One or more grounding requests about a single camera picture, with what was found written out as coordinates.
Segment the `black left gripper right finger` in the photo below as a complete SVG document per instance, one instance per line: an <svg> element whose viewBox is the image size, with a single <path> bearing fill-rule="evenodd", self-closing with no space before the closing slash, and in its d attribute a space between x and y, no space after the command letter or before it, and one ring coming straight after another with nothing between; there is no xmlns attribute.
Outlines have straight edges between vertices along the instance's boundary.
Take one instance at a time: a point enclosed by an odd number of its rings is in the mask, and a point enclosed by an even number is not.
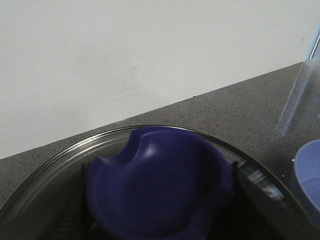
<svg viewBox="0 0 320 240"><path fill-rule="evenodd" d="M232 164L236 195L233 214L232 238L234 240L276 240L278 233L266 221L240 182L240 168Z"/></svg>

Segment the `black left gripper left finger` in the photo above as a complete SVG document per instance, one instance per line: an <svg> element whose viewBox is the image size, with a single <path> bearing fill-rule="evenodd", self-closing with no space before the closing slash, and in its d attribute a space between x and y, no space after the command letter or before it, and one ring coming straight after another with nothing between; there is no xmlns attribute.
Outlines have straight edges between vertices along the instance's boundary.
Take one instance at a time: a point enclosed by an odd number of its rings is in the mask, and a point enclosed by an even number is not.
<svg viewBox="0 0 320 240"><path fill-rule="evenodd" d="M56 240L89 239L91 217L86 201L86 179L89 166L89 164L81 166L78 187L56 228Z"/></svg>

